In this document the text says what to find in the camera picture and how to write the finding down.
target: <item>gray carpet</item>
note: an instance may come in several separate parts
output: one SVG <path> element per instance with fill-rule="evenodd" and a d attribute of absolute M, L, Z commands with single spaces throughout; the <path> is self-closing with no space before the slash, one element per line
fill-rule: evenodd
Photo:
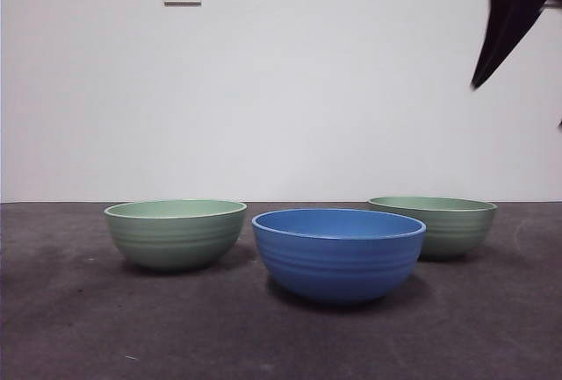
<path fill-rule="evenodd" d="M 353 308 L 256 255 L 252 216 L 309 205 L 250 204 L 219 262 L 158 275 L 124 262 L 105 204 L 4 204 L 2 379 L 562 378 L 562 203 L 500 204 L 484 245 Z"/>

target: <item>bowl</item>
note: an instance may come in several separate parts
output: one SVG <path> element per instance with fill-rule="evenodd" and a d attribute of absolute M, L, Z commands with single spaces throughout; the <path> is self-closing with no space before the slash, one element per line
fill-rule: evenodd
<path fill-rule="evenodd" d="M 290 209 L 252 219 L 271 277 L 325 304 L 351 305 L 403 283 L 420 254 L 425 225 L 390 213 Z"/>
<path fill-rule="evenodd" d="M 159 270 L 214 262 L 236 242 L 246 205 L 224 200 L 117 204 L 104 214 L 113 242 L 131 262 Z"/>
<path fill-rule="evenodd" d="M 492 203 L 446 197 L 378 197 L 369 203 L 374 211 L 424 222 L 428 231 L 421 257 L 431 260 L 456 258 L 478 246 L 486 238 L 497 209 Z"/>

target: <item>dark floor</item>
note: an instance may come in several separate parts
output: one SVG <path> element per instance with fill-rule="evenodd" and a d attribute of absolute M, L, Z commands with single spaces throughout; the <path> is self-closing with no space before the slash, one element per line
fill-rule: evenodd
<path fill-rule="evenodd" d="M 500 204 L 464 259 L 343 309 L 277 287 L 249 223 L 207 269 L 137 269 L 104 208 L 2 206 L 2 379 L 562 378 L 562 203 Z"/>

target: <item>bowl rim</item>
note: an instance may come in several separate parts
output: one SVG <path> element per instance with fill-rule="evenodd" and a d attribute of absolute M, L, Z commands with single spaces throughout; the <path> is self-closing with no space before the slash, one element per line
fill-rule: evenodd
<path fill-rule="evenodd" d="M 408 207 L 408 206 L 397 206 L 392 204 L 381 204 L 376 203 L 377 200 L 381 198 L 436 198 L 439 200 L 457 200 L 460 202 L 470 202 L 475 204 L 483 205 L 480 209 L 428 209 L 424 207 Z M 471 200 L 469 198 L 459 198 L 459 197 L 431 197 L 431 196 L 381 196 L 381 197 L 374 197 L 367 200 L 367 203 L 374 204 L 380 207 L 387 207 L 389 209 L 407 209 L 410 211 L 424 211 L 424 212 L 489 212 L 495 211 L 498 206 L 496 204 L 490 202 L 483 202 L 479 200 Z"/>
<path fill-rule="evenodd" d="M 262 216 L 271 215 L 272 213 L 283 213 L 283 212 L 302 212 L 302 211 L 344 211 L 344 212 L 369 212 L 369 213 L 382 213 L 385 215 L 391 215 L 393 217 L 399 217 L 399 219 L 409 219 L 416 224 L 420 225 L 420 228 L 409 232 L 409 233 L 397 233 L 391 235 L 313 235 L 313 234 L 306 234 L 306 233 L 291 233 L 288 231 L 283 231 L 280 229 L 273 229 L 267 226 L 264 226 L 257 222 L 258 218 Z M 259 215 L 255 215 L 252 218 L 252 226 L 263 229 L 264 231 L 268 231 L 270 233 L 280 233 L 283 235 L 289 235 L 292 237 L 299 237 L 299 238 L 313 238 L 318 240 L 345 240 L 345 241 L 365 241 L 365 240 L 390 240 L 390 239 L 400 239 L 400 238 L 409 238 L 415 236 L 420 233 L 425 233 L 427 227 L 425 223 L 420 221 L 419 219 L 410 218 L 409 216 L 398 215 L 396 213 L 389 213 L 389 212 L 377 212 L 365 209 L 346 209 L 346 208 L 337 208 L 337 207 L 303 207 L 303 208 L 292 208 L 292 209 L 280 209 L 277 211 L 265 212 L 260 213 Z"/>
<path fill-rule="evenodd" d="M 112 213 L 112 210 L 125 207 L 130 204 L 149 204 L 149 203 L 162 203 L 162 202 L 221 202 L 221 203 L 232 203 L 232 204 L 240 204 L 240 209 L 235 209 L 233 211 L 228 212 L 215 212 L 215 213 L 205 213 L 202 215 L 185 215 L 185 216 L 129 216 L 129 215 L 117 215 Z M 163 199 L 163 200 L 141 200 L 138 202 L 127 202 L 127 203 L 120 203 L 114 204 L 104 209 L 104 215 L 111 216 L 113 218 L 123 218 L 123 219 L 153 219 L 153 220 L 160 220 L 160 219 L 197 219 L 197 218 L 209 218 L 212 216 L 221 216 L 221 215 L 228 215 L 231 213 L 243 212 L 248 208 L 248 206 L 243 202 L 236 202 L 234 200 L 219 200 L 216 198 L 177 198 L 177 199 Z"/>

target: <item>blue bowl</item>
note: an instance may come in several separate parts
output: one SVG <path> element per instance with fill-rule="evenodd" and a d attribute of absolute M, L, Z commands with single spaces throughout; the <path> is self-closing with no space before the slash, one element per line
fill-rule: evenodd
<path fill-rule="evenodd" d="M 353 209 L 291 209 L 252 219 L 273 279 L 325 304 L 382 297 L 403 283 L 422 250 L 425 225 L 401 215 Z"/>

